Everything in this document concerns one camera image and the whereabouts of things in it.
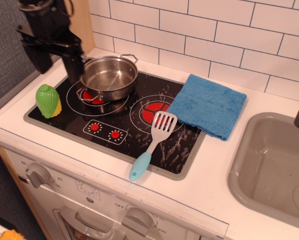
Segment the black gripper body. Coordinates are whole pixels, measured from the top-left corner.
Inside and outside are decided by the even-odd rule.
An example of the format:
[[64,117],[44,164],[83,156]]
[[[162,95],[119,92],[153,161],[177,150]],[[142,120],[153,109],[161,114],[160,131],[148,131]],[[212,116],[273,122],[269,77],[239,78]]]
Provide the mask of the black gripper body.
[[27,24],[18,25],[22,46],[48,52],[49,55],[85,56],[81,39],[70,30],[66,9],[22,9]]

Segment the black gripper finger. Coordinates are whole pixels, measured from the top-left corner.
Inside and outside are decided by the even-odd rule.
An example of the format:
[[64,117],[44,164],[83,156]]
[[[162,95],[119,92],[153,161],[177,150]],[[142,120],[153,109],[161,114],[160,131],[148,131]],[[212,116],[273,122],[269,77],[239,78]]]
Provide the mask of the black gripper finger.
[[69,82],[75,84],[84,73],[84,62],[80,55],[62,56]]
[[52,58],[48,52],[37,50],[29,46],[24,46],[23,48],[40,74],[46,73],[52,67]]

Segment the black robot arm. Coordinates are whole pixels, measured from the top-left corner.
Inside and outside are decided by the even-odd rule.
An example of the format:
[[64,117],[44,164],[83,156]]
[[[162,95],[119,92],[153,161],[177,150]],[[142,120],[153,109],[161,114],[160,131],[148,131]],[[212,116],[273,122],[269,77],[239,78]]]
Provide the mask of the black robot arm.
[[44,74],[53,65],[51,55],[61,57],[69,81],[84,73],[81,39],[70,31],[70,15],[63,0],[18,0],[27,24],[18,25],[21,44],[36,70]]

